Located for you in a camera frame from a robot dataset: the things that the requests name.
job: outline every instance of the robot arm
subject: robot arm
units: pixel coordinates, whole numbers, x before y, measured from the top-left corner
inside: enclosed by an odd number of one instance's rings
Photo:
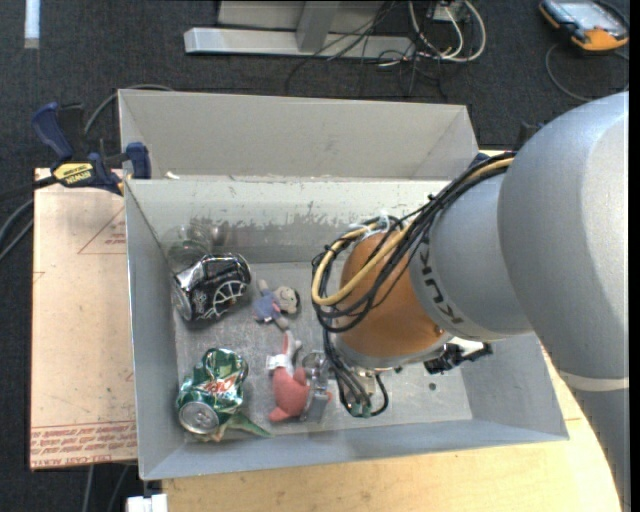
[[[467,171],[406,227],[355,245],[341,283],[350,292],[333,296],[351,316],[323,325],[344,359],[371,370],[433,361],[453,336],[491,342],[534,331],[590,418],[630,510],[628,106],[626,92],[564,114],[515,156]],[[314,263],[316,277],[347,243]],[[366,311],[370,283],[385,272],[375,290],[384,299]],[[331,297],[313,300],[322,321]],[[385,326],[400,323],[417,327],[386,343]]]

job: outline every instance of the blue clamp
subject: blue clamp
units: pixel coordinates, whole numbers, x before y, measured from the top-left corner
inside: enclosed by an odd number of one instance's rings
[[[122,180],[111,171],[111,166],[127,160],[133,166],[134,178],[151,178],[149,152],[141,142],[132,142],[124,153],[114,157],[105,158],[100,153],[91,152],[86,158],[78,158],[60,126],[56,102],[40,108],[32,116],[31,126],[38,138],[58,157],[51,166],[52,178],[45,179],[46,182],[40,180],[42,184],[36,182],[34,187],[60,183],[65,187],[95,187],[122,194]]]

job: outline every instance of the white cable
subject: white cable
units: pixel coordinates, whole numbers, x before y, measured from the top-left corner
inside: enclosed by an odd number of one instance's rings
[[[480,13],[478,12],[478,10],[473,6],[473,4],[469,0],[464,0],[464,4],[467,6],[467,9],[471,11],[471,14],[473,14],[473,17],[478,21],[478,25],[480,27],[480,33],[481,33],[480,48],[478,48],[478,51],[476,51],[476,53],[474,53],[473,55],[469,55],[469,57],[453,57],[453,58],[447,59],[451,62],[470,62],[472,60],[476,60],[478,57],[480,57],[480,55],[484,53],[484,49],[487,45],[487,29],[484,26],[484,21],[482,20],[482,16],[480,16]]]
[[[452,60],[462,51],[462,47],[464,46],[464,37],[462,35],[462,31],[460,30],[460,27],[456,23],[456,20],[453,19],[453,16],[451,15],[451,11],[449,10],[449,7],[445,7],[444,10],[447,13],[447,16],[449,16],[451,23],[453,23],[453,26],[456,29],[456,34],[458,34],[458,49],[451,54],[447,53],[442,55],[442,58],[444,60]]]
[[[411,0],[408,2],[409,17],[411,18],[411,24],[413,25],[413,29],[418,34],[418,37],[420,37],[420,39],[424,44],[426,44],[429,48],[432,48],[437,52],[437,55],[430,55],[424,52],[419,52],[418,55],[420,55],[421,57],[428,57],[431,59],[440,59],[440,60],[446,60],[449,62],[464,63],[464,62],[471,62],[472,60],[476,60],[478,57],[480,57],[480,55],[484,53],[485,47],[487,45],[487,29],[485,27],[482,16],[480,16],[480,13],[478,12],[478,10],[473,6],[473,4],[469,0],[464,0],[464,4],[467,7],[467,9],[469,9],[473,17],[477,20],[478,26],[480,27],[480,48],[478,48],[478,50],[473,55],[469,55],[468,57],[457,57],[457,55],[462,50],[462,47],[464,46],[464,38],[462,36],[462,31],[460,30],[460,27],[455,22],[455,20],[453,19],[453,16],[449,12],[449,8],[448,7],[446,8],[446,12],[449,15],[449,18],[451,19],[451,22],[453,23],[453,26],[455,27],[456,32],[458,33],[458,39],[460,40],[460,46],[455,52],[451,54],[448,53],[449,50],[447,50],[446,52],[438,52],[437,49],[435,49],[434,46],[425,37],[425,35],[422,32],[420,32],[420,26],[418,25],[418,20],[416,19],[416,13],[413,8],[413,2]]]
[[[418,34],[418,37],[422,39],[422,42],[424,44],[430,45],[431,43],[427,41],[427,38],[420,31],[420,25],[418,25],[418,20],[416,19],[416,11],[413,9],[413,0],[409,0],[409,17],[411,18],[411,24],[413,25],[413,30],[416,31],[416,34]]]

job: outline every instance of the cardboard sheet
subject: cardboard sheet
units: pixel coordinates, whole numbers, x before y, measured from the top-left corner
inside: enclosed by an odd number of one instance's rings
[[[137,457],[124,201],[35,193],[32,469]]]

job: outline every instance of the yellow cable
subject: yellow cable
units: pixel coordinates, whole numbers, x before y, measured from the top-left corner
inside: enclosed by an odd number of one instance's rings
[[[469,176],[467,176],[464,181],[467,181],[471,178],[475,178],[485,172],[492,171],[494,169],[500,169],[502,167],[507,167],[513,162],[513,158],[505,158],[504,160],[499,160],[497,162],[493,162],[485,167],[481,167],[476,170]],[[377,223],[369,224],[367,227],[363,227],[360,229],[356,229],[354,231],[350,231],[340,237],[339,240],[336,240],[331,249],[329,249],[320,261],[318,268],[313,276],[313,282],[311,283],[311,300],[318,304],[319,306],[333,306],[344,299],[349,293],[353,291],[353,289],[364,279],[364,277],[371,271],[373,267],[384,258],[392,249],[400,243],[400,240],[406,235],[407,231],[411,228],[413,223],[410,222],[404,227],[401,231],[399,231],[395,236],[391,237],[389,243],[387,243],[384,247],[380,249],[380,251],[373,257],[367,264],[362,267],[358,273],[353,276],[347,284],[345,284],[342,288],[340,288],[336,293],[330,295],[328,297],[320,297],[319,289],[320,289],[320,281],[322,276],[324,275],[324,271],[331,261],[332,258],[335,257],[336,251],[342,247],[348,240],[353,240],[354,238],[359,237],[366,233],[369,229],[377,226]]]
[[[327,267],[331,258],[334,257],[334,251],[339,249],[344,244],[345,240],[337,240],[336,242],[334,242],[334,244],[331,246],[331,250],[327,251],[327,253],[322,258],[322,261],[318,265],[318,269],[316,270],[313,276],[313,282],[311,284],[311,300],[313,300],[313,302],[315,302],[319,306],[333,306],[334,304],[337,304],[338,302],[340,302],[349,293],[353,291],[353,289],[358,285],[358,283],[360,283],[360,281],[364,279],[364,277],[369,273],[369,271],[382,258],[384,258],[392,249],[394,249],[398,245],[398,243],[400,243],[400,240],[402,240],[402,238],[407,233],[407,231],[409,231],[410,227],[411,227],[411,224],[407,224],[405,228],[402,229],[402,231],[399,231],[398,233],[396,233],[396,235],[391,238],[391,241],[387,245],[382,247],[382,249],[380,249],[380,251],[373,258],[371,258],[371,260],[369,260],[369,262],[364,267],[362,267],[358,271],[358,273],[355,276],[353,276],[351,280],[349,280],[349,282],[346,285],[344,285],[342,288],[340,288],[336,293],[334,293],[333,295],[330,295],[329,297],[320,297],[318,290],[320,288],[320,280],[322,278],[322,275],[324,274],[324,270]],[[350,233],[347,233],[346,235],[344,235],[344,237],[347,237],[349,239],[357,238],[358,236],[363,234],[365,231],[367,231],[366,228],[361,228],[357,231],[352,231]]]

